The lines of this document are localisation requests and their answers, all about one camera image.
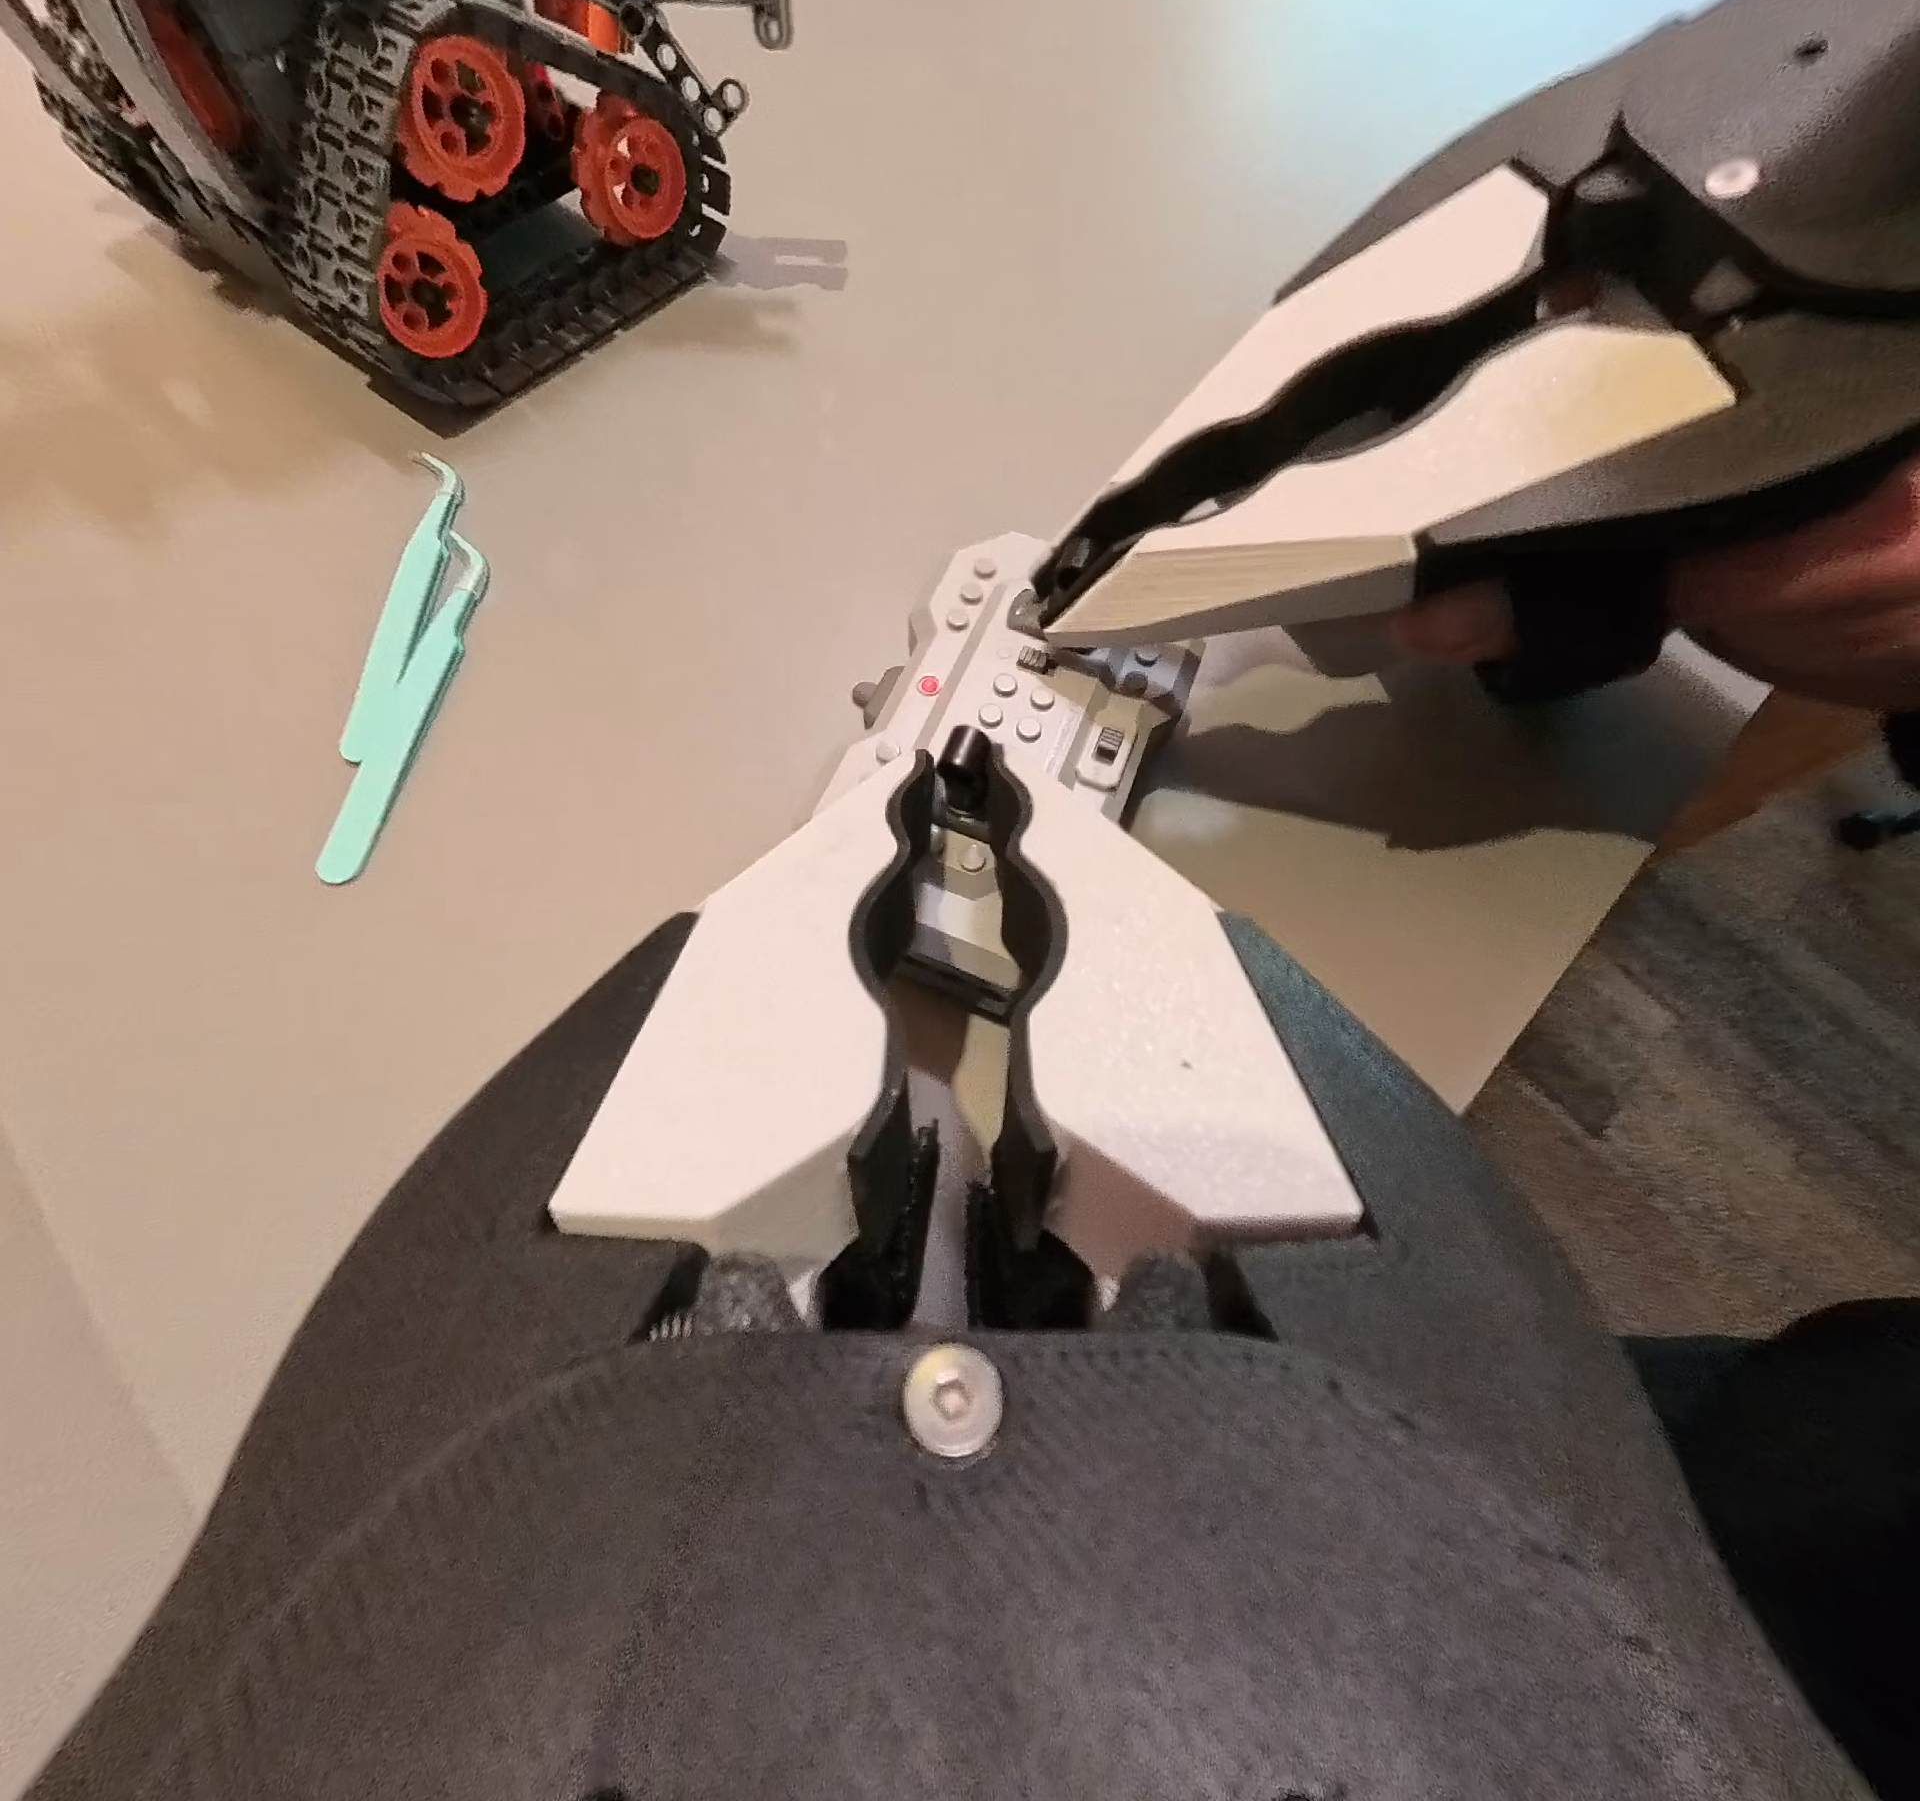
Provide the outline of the teal plastic tweezers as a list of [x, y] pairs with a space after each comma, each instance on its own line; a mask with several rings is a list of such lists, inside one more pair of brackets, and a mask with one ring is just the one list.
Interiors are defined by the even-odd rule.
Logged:
[[348, 884], [365, 873], [464, 664], [468, 626], [491, 585], [489, 557], [458, 527], [464, 478], [431, 453], [416, 462], [437, 475], [437, 492], [401, 551], [341, 734], [354, 778], [321, 850], [315, 873], [325, 884]]

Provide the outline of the person's right hand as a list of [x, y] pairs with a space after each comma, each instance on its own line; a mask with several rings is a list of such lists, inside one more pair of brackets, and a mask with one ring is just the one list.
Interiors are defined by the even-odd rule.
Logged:
[[1847, 510], [1674, 559], [1662, 600], [1640, 581], [1610, 626], [1596, 605], [1549, 602], [1543, 581], [1516, 599], [1503, 580], [1418, 599], [1384, 626], [1397, 657], [1474, 668], [1509, 700], [1569, 697], [1644, 673], [1670, 631], [1790, 695], [1915, 717], [1915, 464]]

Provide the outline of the grey desk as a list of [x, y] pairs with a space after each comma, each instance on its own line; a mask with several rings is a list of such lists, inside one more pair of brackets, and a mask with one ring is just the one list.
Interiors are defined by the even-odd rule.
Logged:
[[[1710, 0], [796, 0], [732, 271], [438, 445], [193, 265], [5, 63], [5, 1127], [193, 1526], [389, 1181], [785, 835], [967, 541], [1073, 520], [1479, 117]], [[437, 475], [491, 563], [315, 867]]]

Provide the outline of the grey remote controller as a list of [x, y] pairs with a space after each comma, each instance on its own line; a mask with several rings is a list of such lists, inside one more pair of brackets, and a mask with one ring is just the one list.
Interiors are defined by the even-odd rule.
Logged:
[[[908, 657], [855, 702], [864, 732], [817, 808], [959, 727], [983, 734], [1028, 783], [1052, 781], [1130, 829], [1150, 761], [1179, 727], [1202, 640], [1057, 651], [1039, 633], [1030, 573], [1044, 541], [1003, 534], [961, 549], [908, 616]], [[1001, 940], [995, 856], [983, 818], [938, 798], [916, 880], [908, 973], [969, 1011], [1006, 1020], [1021, 973]]]

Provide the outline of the tracked building-block toy robot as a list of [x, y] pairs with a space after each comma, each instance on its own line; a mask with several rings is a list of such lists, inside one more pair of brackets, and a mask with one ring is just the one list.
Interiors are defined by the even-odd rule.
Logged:
[[95, 176], [414, 404], [480, 415], [712, 271], [746, 111], [672, 11], [792, 0], [5, 0]]

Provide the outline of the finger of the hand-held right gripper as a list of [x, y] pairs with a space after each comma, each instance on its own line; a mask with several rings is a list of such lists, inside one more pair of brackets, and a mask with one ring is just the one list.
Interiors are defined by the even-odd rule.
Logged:
[[1440, 524], [1736, 404], [1733, 378], [1690, 334], [1550, 321], [1398, 435], [1150, 529], [1044, 636], [1132, 646], [1387, 610], [1411, 597], [1418, 551]]
[[1039, 565], [1037, 595], [1091, 595], [1147, 536], [1423, 415], [1538, 324], [1549, 220], [1549, 190], [1498, 165], [1282, 296], [1207, 378], [1229, 400], [1110, 480]]

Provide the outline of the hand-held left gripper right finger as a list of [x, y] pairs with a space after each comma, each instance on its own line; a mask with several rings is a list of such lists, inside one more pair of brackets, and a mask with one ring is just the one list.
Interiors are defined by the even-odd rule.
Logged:
[[1227, 915], [1070, 792], [1006, 770], [1006, 1230], [1021, 1250], [1355, 1237], [1364, 1200]]

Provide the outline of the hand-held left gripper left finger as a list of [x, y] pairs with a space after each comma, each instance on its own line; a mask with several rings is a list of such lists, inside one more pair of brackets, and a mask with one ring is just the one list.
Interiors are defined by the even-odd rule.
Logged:
[[700, 903], [549, 1199], [567, 1237], [849, 1242], [849, 1148], [890, 1069], [900, 781], [841, 794]]

